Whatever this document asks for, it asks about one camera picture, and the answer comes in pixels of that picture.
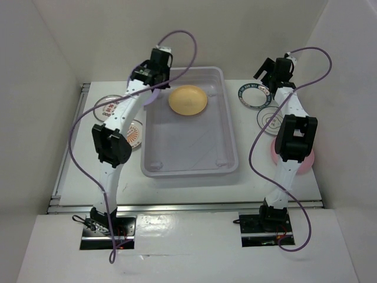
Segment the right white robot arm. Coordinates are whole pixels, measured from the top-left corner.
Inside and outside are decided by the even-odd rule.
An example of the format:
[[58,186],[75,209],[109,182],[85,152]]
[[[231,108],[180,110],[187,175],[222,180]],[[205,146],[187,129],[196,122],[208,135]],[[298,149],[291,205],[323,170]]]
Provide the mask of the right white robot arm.
[[273,99],[280,107],[283,120],[275,139],[275,153],[278,156],[277,169],[271,185],[273,190],[265,197],[259,210],[258,226],[266,232],[273,232],[286,223],[289,195],[293,179],[301,163],[312,151],[318,120],[311,117],[302,107],[295,92],[293,77],[294,62],[290,57],[267,58],[254,78],[262,78]]

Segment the pink plastic plate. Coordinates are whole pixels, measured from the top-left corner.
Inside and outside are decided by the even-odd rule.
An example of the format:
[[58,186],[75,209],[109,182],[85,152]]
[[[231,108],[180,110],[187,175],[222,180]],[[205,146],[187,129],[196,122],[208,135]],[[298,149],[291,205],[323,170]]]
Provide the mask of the pink plastic plate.
[[[275,164],[278,162],[278,155],[275,152],[275,141],[276,139],[273,139],[270,145],[270,155]],[[304,161],[301,163],[300,168],[297,171],[298,175],[302,175],[307,173],[313,166],[315,161],[315,154],[314,151],[312,150],[310,152],[310,155],[305,157]]]

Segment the lavender plastic plate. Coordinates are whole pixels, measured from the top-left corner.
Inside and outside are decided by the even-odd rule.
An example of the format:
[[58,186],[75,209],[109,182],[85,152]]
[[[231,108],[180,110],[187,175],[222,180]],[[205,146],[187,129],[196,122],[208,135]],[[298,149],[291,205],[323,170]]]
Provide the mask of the lavender plastic plate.
[[147,106],[147,105],[151,104],[159,96],[160,91],[161,91],[160,89],[155,88],[152,91],[151,96],[146,100],[146,102],[143,104],[143,106]]

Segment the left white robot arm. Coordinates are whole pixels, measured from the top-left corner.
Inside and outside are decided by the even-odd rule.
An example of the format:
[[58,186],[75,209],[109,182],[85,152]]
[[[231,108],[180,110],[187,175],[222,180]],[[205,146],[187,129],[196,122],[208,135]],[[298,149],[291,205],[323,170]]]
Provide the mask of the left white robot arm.
[[171,48],[156,46],[148,60],[135,67],[127,83],[124,100],[118,104],[112,115],[101,125],[94,125],[92,136],[100,166],[100,185],[105,190],[107,201],[100,200],[90,212],[96,221],[96,229],[103,235],[111,235],[117,228],[117,188],[123,165],[132,153],[127,141],[127,132],[143,104],[151,97],[135,92],[169,80],[173,55]]

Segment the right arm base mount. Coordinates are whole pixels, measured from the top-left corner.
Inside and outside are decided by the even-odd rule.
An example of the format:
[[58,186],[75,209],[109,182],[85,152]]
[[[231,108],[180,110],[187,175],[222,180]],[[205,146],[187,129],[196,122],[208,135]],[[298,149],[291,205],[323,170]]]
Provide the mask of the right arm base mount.
[[240,228],[242,247],[295,245],[287,208],[263,203],[257,214],[240,214],[233,223]]

